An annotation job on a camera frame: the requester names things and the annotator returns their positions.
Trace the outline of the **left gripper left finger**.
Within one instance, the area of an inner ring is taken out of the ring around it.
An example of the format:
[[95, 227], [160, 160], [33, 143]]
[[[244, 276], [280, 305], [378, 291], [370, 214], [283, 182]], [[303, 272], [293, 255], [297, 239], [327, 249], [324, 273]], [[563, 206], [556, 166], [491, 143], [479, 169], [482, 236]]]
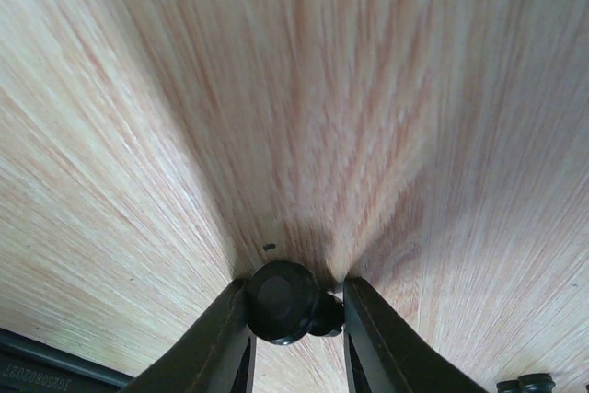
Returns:
[[124, 393], [250, 392], [256, 337], [248, 327], [246, 281], [237, 279]]

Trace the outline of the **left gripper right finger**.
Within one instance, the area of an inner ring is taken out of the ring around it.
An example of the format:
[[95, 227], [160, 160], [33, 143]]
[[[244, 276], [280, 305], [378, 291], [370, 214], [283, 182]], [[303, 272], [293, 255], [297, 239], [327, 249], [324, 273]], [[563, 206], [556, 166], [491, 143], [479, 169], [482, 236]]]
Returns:
[[483, 392], [435, 351], [363, 278], [343, 284], [344, 353], [351, 392]]

